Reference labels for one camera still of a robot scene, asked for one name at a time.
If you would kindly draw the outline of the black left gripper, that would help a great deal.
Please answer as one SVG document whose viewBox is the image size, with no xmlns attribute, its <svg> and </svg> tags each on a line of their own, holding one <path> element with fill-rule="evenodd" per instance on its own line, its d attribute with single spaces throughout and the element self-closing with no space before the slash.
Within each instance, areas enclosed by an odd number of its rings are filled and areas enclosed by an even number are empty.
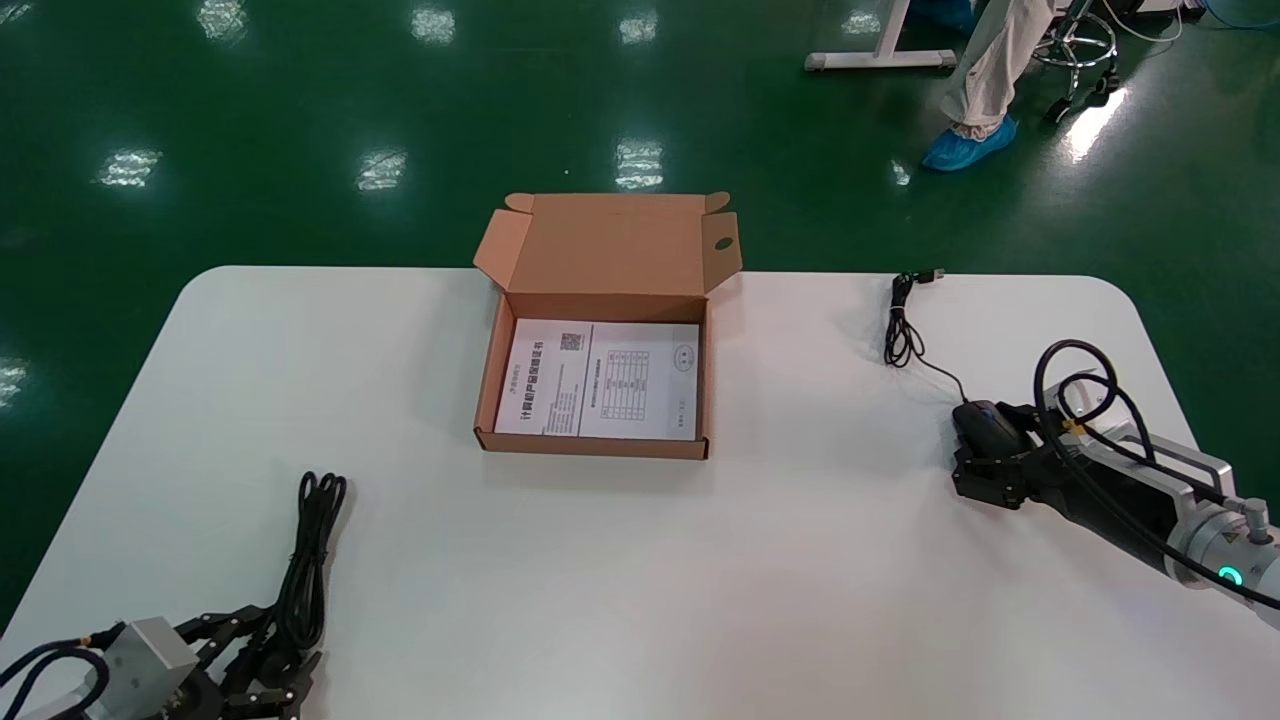
<svg viewBox="0 0 1280 720">
<path fill-rule="evenodd" d="M 232 641 L 259 633 L 274 607 L 247 605 L 234 612 L 204 612 L 178 625 L 179 637 L 192 644 L 210 641 L 225 648 Z M 242 651 L 225 670 L 225 698 L 206 673 L 191 673 L 166 703 L 150 717 L 183 719 L 303 719 L 303 702 L 314 688 L 320 652 L 297 657 L 288 667 L 274 666 L 276 657 L 251 659 Z"/>
</svg>

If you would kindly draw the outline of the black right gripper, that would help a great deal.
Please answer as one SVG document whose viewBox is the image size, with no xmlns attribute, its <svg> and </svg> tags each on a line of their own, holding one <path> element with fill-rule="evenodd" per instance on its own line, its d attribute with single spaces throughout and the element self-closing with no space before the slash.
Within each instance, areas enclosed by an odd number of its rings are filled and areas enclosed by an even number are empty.
<svg viewBox="0 0 1280 720">
<path fill-rule="evenodd" d="M 960 497 L 1001 509 L 1018 510 L 1027 501 L 1043 503 L 1066 520 L 1085 528 L 1110 544 L 1143 562 L 1153 571 L 1169 573 L 1167 556 L 1142 533 L 1098 500 L 1076 473 L 1043 442 L 1036 406 L 1001 404 L 1000 415 L 1009 434 L 1021 441 L 1024 454 L 982 457 L 972 450 L 956 450 L 952 483 Z M 1137 465 L 1135 477 L 1075 456 L 1094 487 L 1148 533 L 1165 544 L 1179 521 L 1181 482 Z"/>
</svg>

